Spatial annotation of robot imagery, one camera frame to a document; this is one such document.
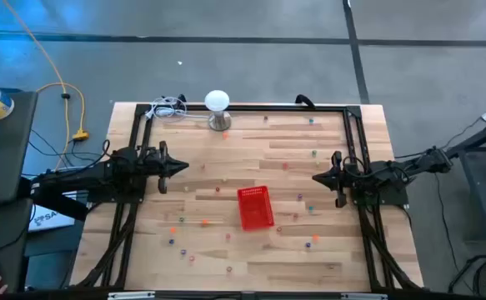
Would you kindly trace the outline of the white mushroom lamp brass base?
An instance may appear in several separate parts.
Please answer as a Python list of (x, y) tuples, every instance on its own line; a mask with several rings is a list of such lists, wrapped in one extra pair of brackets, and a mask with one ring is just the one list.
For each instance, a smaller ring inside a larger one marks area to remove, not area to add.
[(208, 117), (209, 127), (218, 132), (228, 130), (231, 126), (231, 115), (227, 111), (230, 104), (229, 95), (222, 90), (212, 90), (205, 96), (204, 103), (211, 112)]

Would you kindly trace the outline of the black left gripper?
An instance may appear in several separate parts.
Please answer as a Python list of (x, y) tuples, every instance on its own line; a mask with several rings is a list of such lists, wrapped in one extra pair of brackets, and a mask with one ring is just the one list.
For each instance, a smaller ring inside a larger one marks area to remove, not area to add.
[(189, 163), (170, 158), (168, 145), (161, 141), (158, 147), (149, 147), (144, 158), (148, 175), (158, 175), (158, 191), (161, 194), (168, 192), (168, 179), (189, 168)]

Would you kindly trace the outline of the white printed cardboard box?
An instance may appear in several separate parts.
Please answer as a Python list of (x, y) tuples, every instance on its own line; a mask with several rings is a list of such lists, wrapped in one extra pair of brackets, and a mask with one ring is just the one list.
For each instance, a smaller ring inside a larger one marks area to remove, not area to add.
[(34, 205), (28, 231), (34, 233), (56, 228), (65, 228), (72, 226), (74, 223), (75, 220), (71, 217), (64, 216), (45, 207)]

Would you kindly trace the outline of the black metal beam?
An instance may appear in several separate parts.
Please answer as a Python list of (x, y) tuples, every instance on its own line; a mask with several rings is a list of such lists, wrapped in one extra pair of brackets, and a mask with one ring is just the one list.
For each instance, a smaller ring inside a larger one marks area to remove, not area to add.
[(53, 210), (78, 221), (84, 222), (88, 215), (88, 208), (85, 204), (60, 193), (34, 193), (30, 198), (38, 206)]

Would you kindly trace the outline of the silver metal bracket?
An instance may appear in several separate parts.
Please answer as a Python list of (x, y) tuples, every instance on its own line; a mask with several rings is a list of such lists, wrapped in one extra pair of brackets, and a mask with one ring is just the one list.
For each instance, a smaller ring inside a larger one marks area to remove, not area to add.
[(346, 292), (342, 293), (341, 300), (388, 300), (387, 294), (365, 293), (365, 292)]
[(111, 292), (107, 300), (152, 300), (156, 296), (154, 291)]

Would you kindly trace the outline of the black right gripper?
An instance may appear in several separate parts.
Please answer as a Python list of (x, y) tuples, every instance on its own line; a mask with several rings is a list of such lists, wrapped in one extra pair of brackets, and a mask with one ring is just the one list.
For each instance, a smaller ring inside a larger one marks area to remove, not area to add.
[[(332, 167), (330, 170), (314, 174), (312, 179), (337, 193), (335, 207), (342, 208), (347, 204), (347, 197), (344, 188), (353, 186), (353, 176), (358, 174), (358, 164), (350, 157), (343, 157), (340, 151), (335, 151), (331, 157)], [(328, 177), (332, 176), (332, 187)]]

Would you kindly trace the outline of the dark grey side desk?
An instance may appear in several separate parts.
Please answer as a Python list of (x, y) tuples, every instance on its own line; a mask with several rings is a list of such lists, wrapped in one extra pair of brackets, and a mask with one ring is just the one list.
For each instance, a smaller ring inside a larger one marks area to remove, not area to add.
[(9, 293), (23, 289), (24, 251), (33, 201), (22, 171), (38, 101), (36, 92), (9, 95), (13, 111), (0, 120), (0, 277)]

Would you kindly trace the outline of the red slotted plastic basket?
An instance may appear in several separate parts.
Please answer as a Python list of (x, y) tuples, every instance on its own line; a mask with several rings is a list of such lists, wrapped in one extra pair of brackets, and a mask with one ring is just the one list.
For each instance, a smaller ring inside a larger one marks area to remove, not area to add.
[(246, 187), (237, 191), (240, 223), (244, 231), (270, 228), (273, 210), (266, 186)]

